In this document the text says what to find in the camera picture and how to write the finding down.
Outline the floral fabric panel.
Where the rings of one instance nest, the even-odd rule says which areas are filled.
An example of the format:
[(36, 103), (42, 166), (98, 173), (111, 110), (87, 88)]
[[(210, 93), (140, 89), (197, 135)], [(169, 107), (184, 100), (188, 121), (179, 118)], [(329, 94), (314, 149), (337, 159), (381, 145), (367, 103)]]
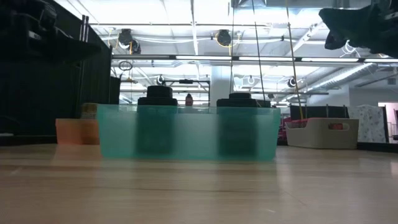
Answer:
[(371, 105), (348, 107), (350, 119), (358, 119), (358, 142), (386, 143), (384, 113), (382, 108)]

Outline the orange plastic bin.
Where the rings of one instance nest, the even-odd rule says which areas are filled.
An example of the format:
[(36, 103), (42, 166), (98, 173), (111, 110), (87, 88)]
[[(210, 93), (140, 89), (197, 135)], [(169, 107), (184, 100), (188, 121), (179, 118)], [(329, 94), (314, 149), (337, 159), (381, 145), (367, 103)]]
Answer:
[(99, 145), (99, 127), (95, 119), (56, 119), (57, 143)]

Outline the grey ceiling beam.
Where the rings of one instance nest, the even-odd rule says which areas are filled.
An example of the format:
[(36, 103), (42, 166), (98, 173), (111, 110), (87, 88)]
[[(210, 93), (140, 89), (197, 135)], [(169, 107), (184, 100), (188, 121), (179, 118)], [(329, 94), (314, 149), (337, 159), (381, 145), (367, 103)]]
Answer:
[(194, 60), (194, 61), (261, 61), (261, 62), (326, 62), (326, 63), (398, 63), (396, 58), (328, 58), (328, 57), (248, 57), (200, 55), (113, 55), (115, 60)]

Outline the dark green pepper tin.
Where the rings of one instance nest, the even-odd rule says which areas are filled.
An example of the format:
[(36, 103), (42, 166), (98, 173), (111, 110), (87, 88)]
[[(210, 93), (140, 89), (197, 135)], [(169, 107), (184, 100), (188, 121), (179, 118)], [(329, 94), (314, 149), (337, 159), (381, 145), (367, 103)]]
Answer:
[(257, 101), (250, 98), (219, 99), (218, 154), (224, 158), (257, 155)]
[(138, 154), (159, 156), (172, 152), (177, 106), (175, 98), (139, 98), (136, 126)]

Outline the black curtain partition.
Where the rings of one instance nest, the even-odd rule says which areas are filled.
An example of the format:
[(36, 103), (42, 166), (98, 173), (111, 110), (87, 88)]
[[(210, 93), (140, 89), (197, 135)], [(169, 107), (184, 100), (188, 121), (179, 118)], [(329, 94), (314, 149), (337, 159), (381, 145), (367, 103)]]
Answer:
[(0, 135), (53, 135), (84, 103), (119, 100), (96, 21), (83, 0), (0, 0)]

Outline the silver ventilation duct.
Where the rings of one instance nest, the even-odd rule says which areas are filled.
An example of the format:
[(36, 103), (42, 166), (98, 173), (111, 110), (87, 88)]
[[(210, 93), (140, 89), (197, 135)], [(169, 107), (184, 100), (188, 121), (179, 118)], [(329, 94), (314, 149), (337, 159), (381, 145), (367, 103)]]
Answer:
[(363, 63), (352, 68), (343, 68), (315, 83), (312, 83), (308, 86), (305, 92), (310, 93), (318, 90), (329, 90), (369, 75), (370, 73), (374, 73), (378, 68), (379, 66), (376, 63)]

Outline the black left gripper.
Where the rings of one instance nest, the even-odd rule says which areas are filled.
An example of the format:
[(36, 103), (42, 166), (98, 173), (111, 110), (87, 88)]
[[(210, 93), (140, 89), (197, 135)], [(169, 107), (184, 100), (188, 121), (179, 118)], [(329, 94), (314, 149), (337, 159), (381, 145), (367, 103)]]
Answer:
[(27, 31), (27, 58), (84, 60), (100, 52), (99, 45), (76, 40), (58, 28)]

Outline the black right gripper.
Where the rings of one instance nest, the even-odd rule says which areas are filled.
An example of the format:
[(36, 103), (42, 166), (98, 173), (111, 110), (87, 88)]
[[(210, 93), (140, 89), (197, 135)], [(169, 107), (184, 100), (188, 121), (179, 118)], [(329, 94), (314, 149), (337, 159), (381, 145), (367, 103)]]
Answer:
[[(326, 49), (348, 44), (398, 58), (398, 0), (371, 0), (360, 9), (323, 8), (318, 15), (330, 30)], [(365, 31), (367, 22), (369, 32)]]

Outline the black ceiling lamp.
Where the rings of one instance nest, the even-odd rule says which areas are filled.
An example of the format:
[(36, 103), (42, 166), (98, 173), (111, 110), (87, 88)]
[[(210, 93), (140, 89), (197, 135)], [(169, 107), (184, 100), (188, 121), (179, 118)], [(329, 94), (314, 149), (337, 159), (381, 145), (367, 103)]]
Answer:
[(215, 38), (217, 43), (223, 47), (229, 47), (232, 41), (228, 29), (220, 29), (215, 35)]
[(118, 45), (127, 50), (130, 55), (141, 54), (141, 45), (133, 38), (131, 29), (121, 29), (118, 34)]

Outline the grey plastic bin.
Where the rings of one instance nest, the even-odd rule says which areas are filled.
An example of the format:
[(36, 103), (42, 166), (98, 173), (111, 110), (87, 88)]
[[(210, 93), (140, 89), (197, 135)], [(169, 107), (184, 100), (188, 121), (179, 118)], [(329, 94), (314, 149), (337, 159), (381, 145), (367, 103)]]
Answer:
[[(343, 123), (343, 130), (330, 130), (330, 123)], [(309, 118), (306, 123), (285, 124), (287, 143), (290, 146), (313, 149), (356, 149), (358, 119)]]

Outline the black low partition panel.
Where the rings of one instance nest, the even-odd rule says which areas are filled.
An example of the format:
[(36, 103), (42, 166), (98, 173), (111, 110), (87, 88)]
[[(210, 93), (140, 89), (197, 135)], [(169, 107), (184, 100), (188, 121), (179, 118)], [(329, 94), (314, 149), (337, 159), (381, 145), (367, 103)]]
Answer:
[(290, 106), (292, 120), (309, 118), (349, 118), (345, 106)]

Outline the teal plastic tray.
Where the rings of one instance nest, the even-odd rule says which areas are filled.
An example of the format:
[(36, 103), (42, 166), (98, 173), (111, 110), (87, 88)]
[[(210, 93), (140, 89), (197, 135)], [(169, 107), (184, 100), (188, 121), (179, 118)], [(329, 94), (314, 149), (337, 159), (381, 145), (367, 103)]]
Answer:
[(178, 106), (170, 154), (141, 155), (136, 149), (137, 105), (98, 105), (101, 154), (118, 159), (211, 161), (271, 161), (275, 157), (280, 124), (278, 108), (257, 108), (257, 155), (224, 158), (218, 154), (217, 107)]

